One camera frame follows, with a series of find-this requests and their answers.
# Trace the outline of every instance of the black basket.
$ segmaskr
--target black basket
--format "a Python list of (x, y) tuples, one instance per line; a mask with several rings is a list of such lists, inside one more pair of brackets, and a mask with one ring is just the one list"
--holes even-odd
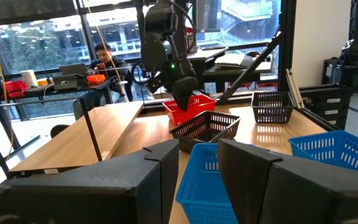
[(197, 143), (216, 143), (220, 138), (234, 139), (239, 123), (239, 116), (204, 111), (169, 133), (179, 139), (180, 150), (191, 153)]
[(258, 123), (288, 123), (295, 108), (289, 92), (254, 93), (251, 107)]

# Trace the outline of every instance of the window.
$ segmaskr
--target window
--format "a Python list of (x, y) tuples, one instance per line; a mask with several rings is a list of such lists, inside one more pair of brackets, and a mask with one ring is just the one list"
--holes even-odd
[(130, 0), (82, 0), (85, 7), (101, 6), (104, 4), (118, 4), (121, 2), (127, 2)]
[(90, 61), (79, 16), (0, 25), (0, 49), (10, 73)]
[(221, 1), (219, 32), (199, 32), (198, 46), (241, 45), (269, 41), (278, 26), (281, 0)]
[(110, 45), (114, 55), (122, 58), (140, 57), (140, 36), (135, 8), (115, 9), (87, 14), (94, 44), (101, 42), (96, 26), (103, 39)]

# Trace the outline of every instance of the red basket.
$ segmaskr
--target red basket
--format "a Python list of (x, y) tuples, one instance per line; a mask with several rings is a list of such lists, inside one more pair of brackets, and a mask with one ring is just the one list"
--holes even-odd
[(187, 111), (179, 109), (175, 100), (162, 103), (169, 119), (175, 126), (194, 118), (201, 112), (215, 110), (216, 100), (204, 95), (191, 96)]
[(5, 82), (5, 88), (10, 98), (24, 96), (24, 92), (27, 90), (25, 83), (21, 80)]

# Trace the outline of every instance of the white wall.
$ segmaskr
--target white wall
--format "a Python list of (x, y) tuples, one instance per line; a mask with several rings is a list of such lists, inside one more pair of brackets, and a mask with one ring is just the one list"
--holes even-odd
[(298, 86), (321, 84), (323, 60), (349, 36), (351, 0), (297, 0), (292, 69)]

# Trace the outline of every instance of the man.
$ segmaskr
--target man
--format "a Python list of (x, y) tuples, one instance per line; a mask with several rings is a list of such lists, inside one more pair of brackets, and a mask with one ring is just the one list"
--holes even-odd
[[(114, 65), (117, 69), (117, 72), (120, 76), (121, 81), (124, 81), (125, 76), (128, 73), (128, 64), (122, 60), (118, 59), (115, 56), (111, 55), (111, 48), (108, 44), (105, 44), (106, 49), (104, 48), (103, 43), (98, 43), (94, 46), (94, 51), (96, 52), (96, 55), (98, 56), (98, 59), (93, 60), (91, 64), (89, 65), (88, 69), (93, 71), (98, 71), (98, 64), (103, 63), (108, 71), (107, 75), (109, 78), (113, 78), (113, 91), (111, 91), (111, 96), (113, 102), (122, 101), (121, 97), (121, 89), (119, 84), (119, 79), (117, 77), (116, 70), (114, 69)], [(81, 95), (85, 100), (85, 105), (88, 110), (93, 108), (92, 101), (94, 106), (103, 106), (106, 104), (106, 100), (104, 99), (104, 95), (100, 91), (91, 91), (91, 93), (86, 92)], [(79, 100), (75, 100), (73, 102), (73, 110), (74, 110), (74, 117), (75, 119), (79, 119), (83, 116), (83, 110), (81, 108), (81, 103)]]

